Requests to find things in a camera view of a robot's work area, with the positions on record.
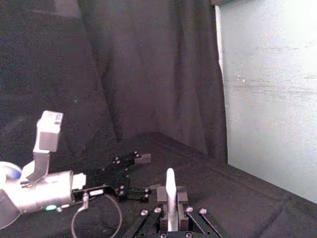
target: metal cylinder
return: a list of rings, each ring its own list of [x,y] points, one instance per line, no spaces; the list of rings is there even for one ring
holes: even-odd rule
[[[45,209],[49,205],[57,207],[72,202],[73,172],[49,174],[36,184],[21,186],[19,180],[7,182],[4,190],[15,207],[23,213]]]

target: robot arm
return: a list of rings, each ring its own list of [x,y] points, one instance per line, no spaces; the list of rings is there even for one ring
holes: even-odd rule
[[[34,160],[20,178],[0,177],[0,229],[13,223],[20,214],[60,207],[73,202],[73,190],[86,184],[84,174],[73,171],[48,174],[50,152],[57,150],[63,114],[44,111],[37,123]]]
[[[63,113],[44,111],[37,123],[34,160],[22,170],[22,176],[29,182],[37,182],[49,172],[50,152],[57,150],[58,136]]]

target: label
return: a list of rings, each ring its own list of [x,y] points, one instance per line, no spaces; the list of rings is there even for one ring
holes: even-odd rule
[[[62,113],[58,113],[58,114],[56,115],[55,123],[54,123],[54,124],[55,124],[55,125],[60,125],[62,118],[63,118],[63,114],[62,114]]]
[[[104,191],[102,189],[99,189],[99,190],[95,190],[95,191],[91,191],[89,192],[89,195],[90,196],[96,196],[96,195],[100,195],[100,194],[103,194]]]

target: black cloth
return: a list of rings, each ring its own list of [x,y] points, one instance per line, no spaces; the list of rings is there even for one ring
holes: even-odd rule
[[[79,0],[118,140],[160,132],[226,161],[210,0]]]
[[[104,144],[116,141],[78,3],[62,6],[0,0],[0,161],[22,167],[33,159],[44,110],[64,113],[59,149],[66,157],[80,154],[101,128]]]
[[[164,184],[166,170],[174,168],[177,185],[186,186],[189,204],[206,207],[233,238],[313,238],[317,235],[317,205],[256,178],[232,166],[220,163],[184,144],[152,133],[139,135],[112,148],[96,148],[95,141],[87,151],[73,160],[75,172],[100,168],[116,155],[131,151],[151,153],[150,164],[131,170],[131,186]],[[120,237],[146,204],[121,204],[124,219]],[[41,212],[21,216],[0,231],[2,238],[71,237],[70,223],[78,207],[62,213]],[[91,202],[90,210],[78,217],[78,237],[109,237],[118,223],[114,206],[104,198]]]

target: black tabletop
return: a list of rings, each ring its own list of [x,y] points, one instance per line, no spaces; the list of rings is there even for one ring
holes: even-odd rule
[[[116,155],[131,151],[151,153],[149,164],[131,170],[131,186],[148,187],[165,183],[168,168],[175,171],[176,184],[186,186],[189,204],[206,207],[233,238],[310,238],[317,237],[317,205],[256,178],[232,166],[222,164],[192,148],[158,133],[145,134],[111,148],[96,148],[92,142],[80,157],[73,158],[63,171],[76,173],[100,168]],[[121,235],[131,226],[139,211],[151,204],[128,201],[123,212]],[[2,238],[72,237],[71,219],[79,207],[62,213],[27,214],[0,231]],[[116,208],[104,197],[90,203],[78,216],[75,229],[81,237],[109,237],[116,229]]]

